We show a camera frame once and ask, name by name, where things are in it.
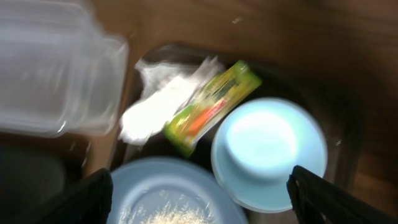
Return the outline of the clear plastic bin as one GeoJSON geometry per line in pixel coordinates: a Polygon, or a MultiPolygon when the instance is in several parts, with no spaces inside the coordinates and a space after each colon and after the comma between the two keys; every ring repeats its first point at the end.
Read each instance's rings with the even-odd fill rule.
{"type": "Polygon", "coordinates": [[[103,135],[117,120],[129,46],[83,1],[1,2],[1,130],[103,135]]]}

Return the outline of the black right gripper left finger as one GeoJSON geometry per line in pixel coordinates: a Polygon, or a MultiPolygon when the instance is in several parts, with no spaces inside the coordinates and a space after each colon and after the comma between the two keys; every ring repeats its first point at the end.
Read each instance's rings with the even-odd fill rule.
{"type": "Polygon", "coordinates": [[[41,206],[34,212],[34,223],[106,224],[112,194],[111,173],[102,168],[41,206]]]}

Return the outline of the black plastic bin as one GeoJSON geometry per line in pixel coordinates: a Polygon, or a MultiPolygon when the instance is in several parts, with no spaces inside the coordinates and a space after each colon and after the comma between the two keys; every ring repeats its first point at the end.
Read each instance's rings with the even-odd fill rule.
{"type": "Polygon", "coordinates": [[[1,134],[1,223],[35,210],[83,176],[84,137],[1,134]]]}

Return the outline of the light blue small bowl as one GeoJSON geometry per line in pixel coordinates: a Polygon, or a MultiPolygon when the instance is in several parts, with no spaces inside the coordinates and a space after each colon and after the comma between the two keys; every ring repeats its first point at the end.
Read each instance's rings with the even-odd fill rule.
{"type": "Polygon", "coordinates": [[[292,208],[287,181],[295,166],[325,175],[328,147],[315,118],[282,98],[259,98],[234,109],[211,145],[218,183],[240,206],[260,213],[292,208]]]}

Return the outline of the dark brown serving tray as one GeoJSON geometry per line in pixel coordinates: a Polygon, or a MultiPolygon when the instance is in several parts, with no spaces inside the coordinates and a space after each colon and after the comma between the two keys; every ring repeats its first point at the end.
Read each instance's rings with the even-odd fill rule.
{"type": "MultiPolygon", "coordinates": [[[[146,53],[141,59],[146,62],[172,62],[199,65],[207,56],[218,56],[226,67],[241,59],[240,55],[216,52],[184,43],[167,43],[146,53]]],[[[281,66],[269,62],[256,62],[247,58],[250,68],[262,79],[262,86],[252,92],[241,104],[264,96],[276,96],[293,101],[318,121],[327,141],[328,165],[324,178],[337,187],[351,193],[356,171],[361,137],[362,117],[350,94],[339,90],[325,80],[295,75],[281,66]]],[[[216,124],[202,137],[189,161],[211,171],[210,147],[217,128],[216,124]]],[[[137,159],[154,156],[183,158],[177,148],[164,137],[156,134],[144,145],[128,145],[122,140],[115,148],[111,170],[137,159]]],[[[298,223],[295,213],[287,211],[276,214],[252,212],[244,208],[249,223],[298,223]]]]}

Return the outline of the pile of white rice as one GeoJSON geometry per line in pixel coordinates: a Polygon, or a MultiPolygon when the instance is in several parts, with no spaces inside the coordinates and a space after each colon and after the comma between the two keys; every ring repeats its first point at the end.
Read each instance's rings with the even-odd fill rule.
{"type": "Polygon", "coordinates": [[[178,190],[154,190],[124,208],[119,224],[211,224],[210,204],[178,190]]]}

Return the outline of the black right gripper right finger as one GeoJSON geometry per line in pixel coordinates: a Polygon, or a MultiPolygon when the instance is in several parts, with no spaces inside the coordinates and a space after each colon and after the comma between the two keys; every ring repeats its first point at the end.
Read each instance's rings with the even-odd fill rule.
{"type": "Polygon", "coordinates": [[[397,224],[397,220],[301,166],[293,168],[287,190],[300,224],[397,224]]]}

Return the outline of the crumpled white tissue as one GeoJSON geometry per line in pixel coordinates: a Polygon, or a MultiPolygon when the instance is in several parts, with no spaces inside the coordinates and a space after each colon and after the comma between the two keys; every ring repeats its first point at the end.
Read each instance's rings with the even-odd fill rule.
{"type": "Polygon", "coordinates": [[[121,116],[119,139],[143,146],[161,132],[166,122],[183,108],[213,77],[224,70],[217,57],[207,57],[200,65],[140,59],[135,69],[143,83],[141,97],[121,116]]]}

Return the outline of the large dark blue bowl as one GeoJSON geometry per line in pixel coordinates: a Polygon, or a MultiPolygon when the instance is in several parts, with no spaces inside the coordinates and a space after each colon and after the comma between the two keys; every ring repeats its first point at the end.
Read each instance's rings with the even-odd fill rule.
{"type": "Polygon", "coordinates": [[[111,177],[108,223],[248,223],[215,178],[191,162],[148,157],[121,166],[111,177]]]}

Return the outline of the green yellow snack wrapper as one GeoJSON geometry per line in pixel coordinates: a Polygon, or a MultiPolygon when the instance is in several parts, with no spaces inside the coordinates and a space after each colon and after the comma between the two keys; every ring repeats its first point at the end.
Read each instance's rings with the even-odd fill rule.
{"type": "Polygon", "coordinates": [[[187,106],[165,124],[165,137],[183,156],[191,156],[200,138],[261,83],[246,62],[236,62],[201,87],[187,106]]]}

